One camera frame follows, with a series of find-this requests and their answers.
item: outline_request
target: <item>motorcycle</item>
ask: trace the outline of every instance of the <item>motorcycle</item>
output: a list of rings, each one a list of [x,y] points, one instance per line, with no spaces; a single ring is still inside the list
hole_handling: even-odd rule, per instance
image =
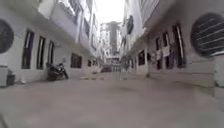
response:
[[[46,64],[48,68],[48,76],[47,76],[48,81],[56,81],[61,80],[63,78],[69,79],[64,63],[65,62],[62,61],[56,66],[50,63]]]

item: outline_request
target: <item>white building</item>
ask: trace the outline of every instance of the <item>white building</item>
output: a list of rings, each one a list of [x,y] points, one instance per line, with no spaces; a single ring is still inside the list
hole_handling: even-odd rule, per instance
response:
[[[220,0],[127,0],[123,55],[134,60],[131,68],[138,74],[224,86],[222,5]]]
[[[58,64],[63,58],[70,77],[95,70],[88,63],[97,57],[92,47],[96,44],[92,39],[95,40],[97,28],[90,20],[96,15],[91,4],[95,1],[70,2],[71,6],[57,0],[0,1],[1,30],[11,36],[7,40],[11,47],[1,47],[0,65],[12,70],[16,80],[45,79],[45,64]]]

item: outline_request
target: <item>alley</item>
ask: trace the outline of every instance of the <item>alley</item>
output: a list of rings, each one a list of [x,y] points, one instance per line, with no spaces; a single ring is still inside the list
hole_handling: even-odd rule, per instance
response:
[[[0,90],[9,128],[223,128],[216,103],[189,85],[118,74]]]

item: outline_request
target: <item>narrow alley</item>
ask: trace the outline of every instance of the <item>narrow alley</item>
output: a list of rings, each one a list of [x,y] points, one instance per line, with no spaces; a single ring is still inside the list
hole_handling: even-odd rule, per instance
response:
[[[9,128],[223,128],[218,101],[196,87],[127,74],[0,90]]]

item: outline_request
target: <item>sky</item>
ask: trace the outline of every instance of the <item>sky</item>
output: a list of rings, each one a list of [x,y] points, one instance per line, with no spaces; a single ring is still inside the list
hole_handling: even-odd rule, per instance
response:
[[[122,22],[124,15],[124,1],[125,0],[97,0],[99,22]]]

